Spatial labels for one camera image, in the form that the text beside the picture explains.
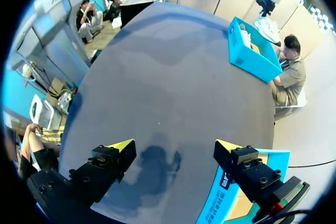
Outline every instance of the machine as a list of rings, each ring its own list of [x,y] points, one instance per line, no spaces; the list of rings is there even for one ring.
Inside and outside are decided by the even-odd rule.
[[[99,145],[84,165],[69,170],[70,180],[55,170],[41,170],[30,177],[28,187],[52,223],[121,223],[93,211],[90,206],[102,199],[115,180],[121,181],[136,154],[134,139]],[[281,182],[281,171],[263,164],[258,151],[251,146],[230,152],[216,141],[214,158],[225,172],[226,188],[237,183],[247,198],[260,207],[253,223],[286,224],[293,221],[294,214],[308,213],[289,211],[306,194],[309,185],[297,177]]]
[[[27,184],[51,223],[121,223],[90,206],[101,200],[114,181],[121,181],[136,154],[134,139],[99,145],[85,164],[69,170],[69,180],[53,169],[41,170]]]

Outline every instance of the person's leg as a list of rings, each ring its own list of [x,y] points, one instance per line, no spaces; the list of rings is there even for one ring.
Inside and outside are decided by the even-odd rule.
[[[93,41],[93,35],[90,32],[91,25],[89,23],[83,23],[78,32],[81,38],[86,38],[87,42],[90,43]]]
[[[96,29],[97,27],[102,27],[103,24],[103,12],[102,11],[97,11],[96,16],[92,17],[91,20],[92,27]]]
[[[38,152],[44,149],[44,146],[41,140],[42,138],[37,136],[35,132],[30,132],[30,134],[28,135],[28,139],[29,139],[30,150],[32,152]]]
[[[48,143],[43,138],[37,136],[34,132],[29,134],[30,149],[33,151],[35,159],[41,169],[58,170],[59,146]]]
[[[125,5],[125,6],[120,6],[120,16],[121,16],[121,27],[122,29],[131,19],[135,16],[133,15],[136,7],[135,5]]]
[[[137,14],[141,13],[145,8],[147,8],[151,4],[153,4],[153,2],[136,4],[136,5],[120,6],[121,22],[122,22],[120,29],[122,29]]]
[[[272,89],[272,96],[277,106],[287,105],[287,92],[284,89],[279,88],[274,84],[273,81],[270,82]]]
[[[45,149],[53,149],[54,152],[55,152],[56,157],[59,157],[59,151],[60,151],[61,146],[59,146],[59,145],[57,145],[57,144],[55,144],[53,142],[46,141],[46,140],[44,140],[41,137],[40,137],[40,139],[41,139],[43,147]]]

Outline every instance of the gray floor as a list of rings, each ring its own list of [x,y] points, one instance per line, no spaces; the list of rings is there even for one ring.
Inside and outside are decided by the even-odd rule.
[[[120,31],[120,28],[113,29],[109,21],[103,22],[104,28],[97,34],[93,42],[84,45],[87,56],[89,57],[94,50],[104,49],[105,46]]]

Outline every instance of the white cable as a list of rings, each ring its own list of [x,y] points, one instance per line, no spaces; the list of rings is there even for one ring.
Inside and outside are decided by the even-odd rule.
[[[29,66],[29,68],[30,68],[30,70],[31,70],[31,73],[33,74],[33,76],[34,76],[34,78],[33,79],[28,79],[28,78],[26,78],[26,77],[24,77],[19,71],[18,71],[18,73],[21,75],[21,77],[24,79],[24,80],[26,80],[26,81],[29,81],[29,82],[34,82],[34,81],[36,81],[36,75],[35,75],[35,73],[34,73],[34,71],[33,71],[33,68],[32,68],[32,66],[31,66],[31,64],[30,64],[30,62],[25,58],[25,57],[23,57],[22,56],[22,54],[20,54],[18,51],[16,51],[16,53],[18,54],[18,55],[20,55],[20,57],[23,59],[23,61],[25,62],[25,64],[27,64],[27,66]]]

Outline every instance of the black pants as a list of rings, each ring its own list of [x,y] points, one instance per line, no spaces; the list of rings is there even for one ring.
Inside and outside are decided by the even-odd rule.
[[[122,25],[120,29],[122,29],[132,18],[134,18],[137,14],[141,13],[146,7],[153,4],[153,2],[136,4],[136,5],[125,5],[120,6],[121,11],[121,22]]]

